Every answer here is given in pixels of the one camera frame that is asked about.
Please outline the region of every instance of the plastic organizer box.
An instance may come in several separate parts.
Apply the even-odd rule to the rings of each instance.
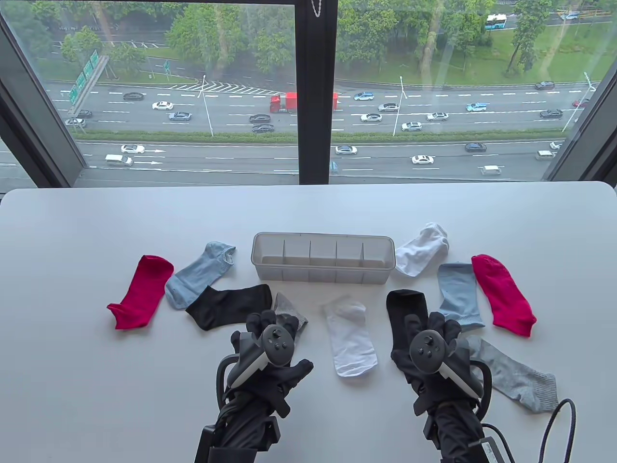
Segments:
[[[396,258],[387,236],[264,232],[251,262],[262,280],[383,285]]]

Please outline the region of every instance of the green road sign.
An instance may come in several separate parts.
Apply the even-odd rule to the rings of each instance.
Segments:
[[[73,85],[73,88],[68,94],[68,99],[71,100],[71,104],[75,104],[77,97],[79,97],[79,90],[77,90],[77,87]]]
[[[82,91],[83,88],[86,86],[86,78],[83,76],[83,72],[77,77],[76,84],[79,91]]]
[[[90,64],[90,61],[88,61],[83,67],[83,75],[86,76],[86,79],[90,78],[90,76],[92,75],[92,71],[92,65]]]
[[[99,53],[96,50],[94,50],[92,56],[90,57],[90,63],[92,63],[92,67],[96,67],[99,63]]]

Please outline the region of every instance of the gray sock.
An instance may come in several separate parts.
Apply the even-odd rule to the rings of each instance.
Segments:
[[[491,369],[493,387],[533,413],[552,412],[557,407],[557,381],[550,373],[540,373],[515,362],[480,336],[467,338],[471,358],[482,360]]]
[[[302,333],[304,325],[309,322],[307,318],[300,312],[298,312],[294,305],[290,302],[290,300],[283,296],[281,293],[276,294],[276,299],[274,301],[274,312],[276,314],[276,323],[280,323],[282,321],[280,317],[281,315],[291,315],[298,319],[298,331],[296,331],[295,341],[295,344],[298,345],[300,333]]]
[[[439,312],[446,320],[456,320],[462,330],[482,328],[478,300],[476,299],[476,275],[471,264],[453,262],[441,264],[437,270],[439,289],[444,296]]]
[[[178,271],[165,285],[165,294],[172,307],[183,311],[195,302],[207,286],[230,269],[235,251],[235,246],[218,241],[209,242],[195,262]]]

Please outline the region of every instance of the white sock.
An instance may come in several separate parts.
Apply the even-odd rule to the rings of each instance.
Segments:
[[[438,223],[427,223],[417,238],[396,250],[396,269],[417,277],[438,254],[446,255],[450,244],[448,234]]]
[[[366,308],[350,296],[321,306],[328,321],[336,373],[359,376],[377,365],[377,355],[366,330]]]

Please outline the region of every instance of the black glove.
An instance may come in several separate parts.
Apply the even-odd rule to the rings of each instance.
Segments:
[[[251,314],[246,330],[259,338],[263,330],[276,323],[274,311]],[[286,317],[282,326],[295,339],[298,320]],[[231,335],[231,344],[239,351],[240,332]],[[294,367],[268,365],[257,371],[240,387],[226,393],[228,403],[221,409],[215,431],[215,446],[257,448],[265,433],[266,419],[276,411],[281,418],[289,414],[284,398],[292,388],[308,375],[313,364],[307,359]]]
[[[461,332],[461,326],[457,321],[446,321],[444,315],[440,312],[431,312],[426,326],[423,326],[417,315],[407,315],[405,317],[405,332],[407,333],[409,344],[411,344],[417,334],[427,329],[437,331],[444,338],[446,344],[450,344]],[[462,354],[462,360],[469,365],[469,349],[463,350]],[[391,357],[399,370],[405,374],[407,383],[411,384],[413,390],[418,395],[418,400],[413,404],[413,411],[416,416],[420,416],[424,412],[431,414],[440,403],[447,401],[463,401],[468,404],[470,410],[478,404],[477,401],[471,399],[452,380],[444,378],[439,373],[426,375],[420,372],[409,356],[409,347],[392,351]]]

